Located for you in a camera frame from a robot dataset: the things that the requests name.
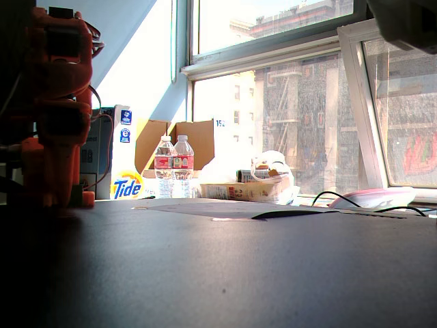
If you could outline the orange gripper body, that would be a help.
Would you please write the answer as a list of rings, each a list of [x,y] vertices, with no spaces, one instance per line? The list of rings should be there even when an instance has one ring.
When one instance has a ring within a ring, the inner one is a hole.
[[[82,146],[91,124],[91,107],[73,100],[44,101],[38,106],[38,138],[45,146]]]

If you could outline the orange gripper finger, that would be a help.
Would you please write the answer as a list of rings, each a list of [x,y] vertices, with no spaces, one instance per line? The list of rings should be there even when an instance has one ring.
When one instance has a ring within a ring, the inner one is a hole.
[[[52,203],[66,207],[72,186],[79,183],[79,147],[73,145],[44,146],[44,178]]]

